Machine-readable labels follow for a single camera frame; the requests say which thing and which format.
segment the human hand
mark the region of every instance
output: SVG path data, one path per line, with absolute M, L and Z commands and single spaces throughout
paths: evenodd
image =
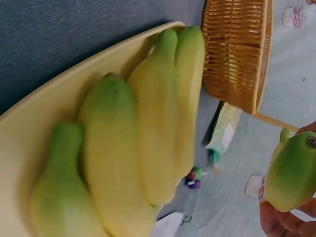
M 316 122 L 302 127 L 296 134 L 316 132 Z M 316 218 L 316 198 L 312 198 L 298 210 Z M 291 212 L 279 212 L 264 201 L 260 204 L 260 223 L 268 237 L 316 237 L 316 221 L 305 222 Z

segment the woven basket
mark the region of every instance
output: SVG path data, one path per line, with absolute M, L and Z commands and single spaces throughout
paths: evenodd
M 259 113 L 272 40 L 273 0 L 207 0 L 203 83 L 209 94 L 276 126 L 287 123 Z

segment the plate rim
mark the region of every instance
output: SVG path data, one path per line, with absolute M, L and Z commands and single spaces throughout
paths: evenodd
M 82 68 L 87 68 L 91 64 L 95 63 L 96 61 L 101 60 L 101 58 L 107 57 L 107 55 L 121 49 L 122 47 L 125 47 L 128 44 L 131 44 L 139 39 L 144 39 L 149 36 L 152 36 L 154 34 L 157 34 L 165 29 L 175 27 L 175 26 L 185 26 L 184 22 L 181 21 L 173 21 L 164 23 L 162 25 L 156 26 L 154 28 L 151 28 L 147 31 L 144 31 L 142 33 L 139 33 L 137 35 L 134 35 L 128 39 L 125 39 L 117 44 L 114 44 L 86 59 L 83 61 L 73 65 L 72 67 L 68 68 L 64 72 L 60 73 L 59 75 L 53 77 L 43 85 L 39 86 L 37 89 L 23 97 L 21 100 L 19 100 L 17 103 L 12 105 L 8 110 L 6 110 L 2 115 L 0 115 L 0 126 L 4 124 L 7 120 L 11 119 L 19 110 L 23 109 L 28 104 L 32 103 L 33 101 L 40 98 L 43 94 L 45 94 L 48 90 L 50 90 L 52 87 L 59 85 L 60 83 L 67 80 L 69 77 L 71 77 L 72 74 L 76 74 L 79 70 L 82 70 Z

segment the purple object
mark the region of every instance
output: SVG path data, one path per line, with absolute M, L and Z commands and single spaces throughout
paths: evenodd
M 189 188 L 189 189 L 199 189 L 201 187 L 201 181 L 200 180 L 190 180 L 190 179 L 186 179 L 185 180 L 185 185 Z

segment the flower pattern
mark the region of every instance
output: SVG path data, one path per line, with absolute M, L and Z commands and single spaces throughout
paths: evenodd
M 293 25 L 295 28 L 300 28 L 303 26 L 303 24 L 306 22 L 306 15 L 304 12 L 303 7 L 295 7 L 294 8 L 294 19 L 293 19 Z

